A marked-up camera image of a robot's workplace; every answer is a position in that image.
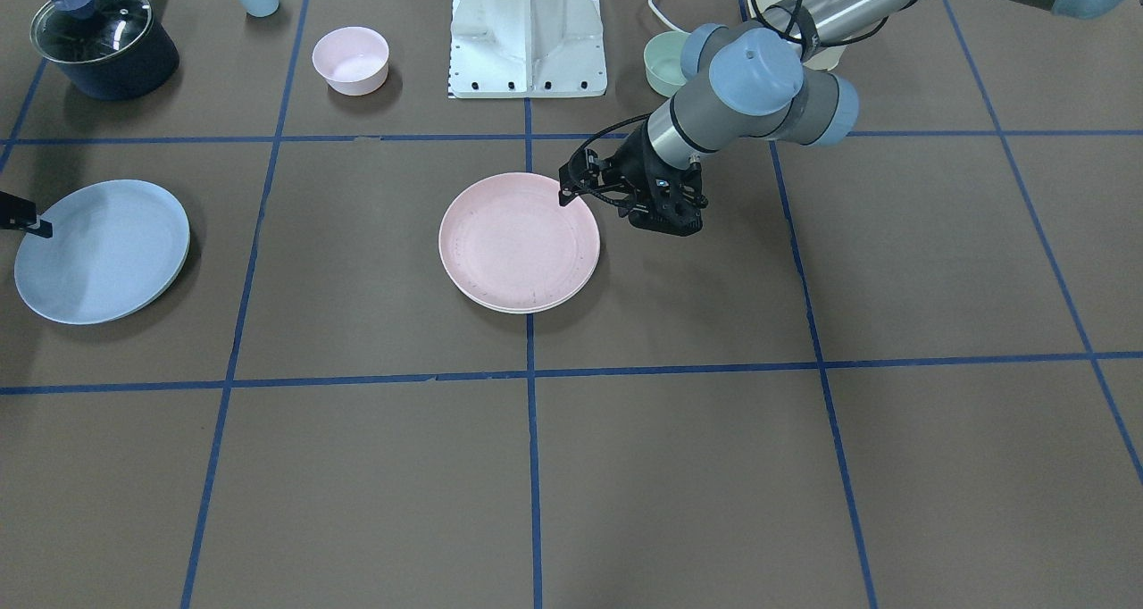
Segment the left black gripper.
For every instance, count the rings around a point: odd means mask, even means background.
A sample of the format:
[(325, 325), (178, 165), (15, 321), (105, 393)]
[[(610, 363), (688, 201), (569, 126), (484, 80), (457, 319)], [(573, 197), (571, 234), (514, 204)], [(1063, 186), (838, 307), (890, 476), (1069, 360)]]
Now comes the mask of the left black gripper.
[[(593, 141), (628, 125), (637, 125), (612, 157), (597, 157), (588, 149)], [(624, 120), (592, 134), (568, 160), (568, 183), (559, 189), (558, 203), (572, 205), (584, 195), (616, 207), (621, 218), (636, 229), (678, 238), (703, 229), (702, 211), (709, 206), (702, 193), (702, 166), (690, 154), (678, 169), (663, 162), (646, 136), (642, 120)]]

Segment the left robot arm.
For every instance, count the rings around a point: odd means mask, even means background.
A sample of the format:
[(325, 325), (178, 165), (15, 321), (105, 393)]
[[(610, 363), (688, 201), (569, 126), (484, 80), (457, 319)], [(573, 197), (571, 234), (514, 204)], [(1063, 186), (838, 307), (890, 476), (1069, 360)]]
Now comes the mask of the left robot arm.
[[(680, 64), (684, 85), (661, 107), (633, 120), (612, 157), (589, 144), (559, 170), (560, 206), (596, 197), (636, 229), (689, 237), (706, 208), (701, 167), (738, 138), (828, 146), (856, 123), (849, 81), (813, 71), (808, 61), (872, 37), (894, 13), (920, 0), (780, 0), (738, 26), (690, 32)], [(1058, 16), (1093, 19), (1122, 0), (1009, 0)]]

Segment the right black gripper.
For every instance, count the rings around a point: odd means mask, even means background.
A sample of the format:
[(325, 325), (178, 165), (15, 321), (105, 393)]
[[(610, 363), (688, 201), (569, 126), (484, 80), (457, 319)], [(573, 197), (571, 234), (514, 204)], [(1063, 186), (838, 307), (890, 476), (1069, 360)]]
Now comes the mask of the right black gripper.
[(1, 191), (1, 229), (19, 230), (37, 238), (51, 238), (53, 223), (40, 221), (33, 202)]

